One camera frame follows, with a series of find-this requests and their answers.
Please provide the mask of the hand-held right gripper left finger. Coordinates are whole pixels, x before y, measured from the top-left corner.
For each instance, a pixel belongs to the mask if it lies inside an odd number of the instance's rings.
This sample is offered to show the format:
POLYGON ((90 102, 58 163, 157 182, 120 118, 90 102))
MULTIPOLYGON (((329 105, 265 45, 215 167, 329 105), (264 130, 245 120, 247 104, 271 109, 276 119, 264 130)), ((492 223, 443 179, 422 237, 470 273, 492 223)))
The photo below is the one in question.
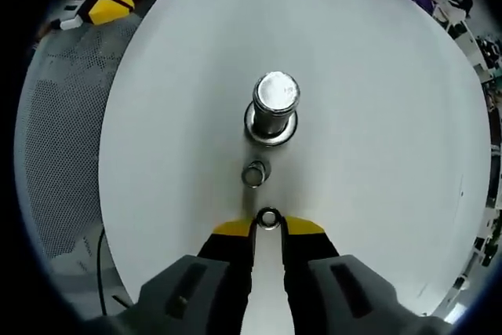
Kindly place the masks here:
POLYGON ((239 334, 252 288, 255 220, 217 226, 197 255, 185 255, 143 284, 118 315, 84 325, 86 334, 239 334))

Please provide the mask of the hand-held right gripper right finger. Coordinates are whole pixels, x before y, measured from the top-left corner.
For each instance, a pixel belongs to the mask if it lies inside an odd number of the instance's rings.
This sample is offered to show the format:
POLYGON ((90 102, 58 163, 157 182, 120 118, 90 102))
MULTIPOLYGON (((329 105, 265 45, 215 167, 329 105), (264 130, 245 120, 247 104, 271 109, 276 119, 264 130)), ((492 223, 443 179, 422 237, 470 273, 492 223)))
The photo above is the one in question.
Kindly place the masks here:
POLYGON ((352 255, 341 255, 324 229, 283 217, 284 287, 297 334, 447 334, 435 316, 416 315, 392 284, 352 255))

